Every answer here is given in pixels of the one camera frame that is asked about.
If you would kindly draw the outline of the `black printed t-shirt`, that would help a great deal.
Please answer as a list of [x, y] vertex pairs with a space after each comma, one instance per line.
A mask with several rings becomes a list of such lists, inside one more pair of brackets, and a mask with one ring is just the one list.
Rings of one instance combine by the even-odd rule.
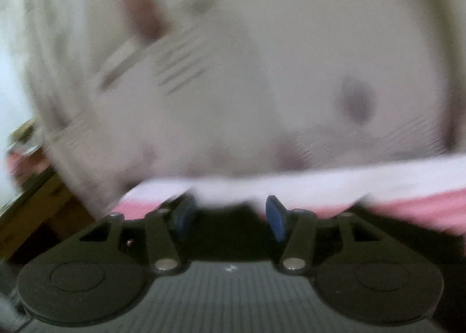
[[[444, 289], [431, 318], [444, 324], [460, 323], [465, 317], [465, 258], [460, 254], [460, 239], [379, 215], [367, 202], [358, 202], [362, 202], [369, 211], [368, 222], [438, 267]], [[265, 214], [260, 216], [250, 205], [209, 210], [196, 202], [196, 208], [185, 217], [185, 221], [176, 242], [185, 261], [183, 266], [196, 260], [265, 260], [281, 272], [277, 264], [284, 249], [275, 240]], [[305, 276], [288, 276], [301, 277], [312, 286]]]

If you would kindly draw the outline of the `dark wooden furniture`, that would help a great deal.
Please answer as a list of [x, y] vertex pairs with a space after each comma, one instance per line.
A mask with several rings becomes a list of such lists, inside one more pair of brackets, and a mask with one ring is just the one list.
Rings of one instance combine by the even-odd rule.
[[33, 120], [9, 135], [6, 165], [19, 195], [1, 207], [1, 262], [25, 264], [96, 218], [52, 167]]

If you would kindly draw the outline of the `pink checkered bed sheet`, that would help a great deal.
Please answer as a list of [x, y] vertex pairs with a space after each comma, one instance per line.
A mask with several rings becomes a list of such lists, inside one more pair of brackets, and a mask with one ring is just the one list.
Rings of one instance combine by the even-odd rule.
[[154, 179], [91, 213], [101, 217], [118, 211], [137, 218], [185, 191], [191, 191], [204, 205], [247, 201], [260, 212], [266, 197], [275, 195], [288, 208], [310, 209], [320, 216], [331, 216], [364, 199], [380, 214], [440, 232], [465, 234], [463, 155], [244, 179]]

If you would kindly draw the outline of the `beige leaf pattern curtain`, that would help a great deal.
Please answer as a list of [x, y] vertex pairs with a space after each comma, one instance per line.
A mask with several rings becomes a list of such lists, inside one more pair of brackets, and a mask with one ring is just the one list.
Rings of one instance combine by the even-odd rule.
[[94, 213], [151, 178], [465, 150], [465, 0], [1, 0], [1, 30]]

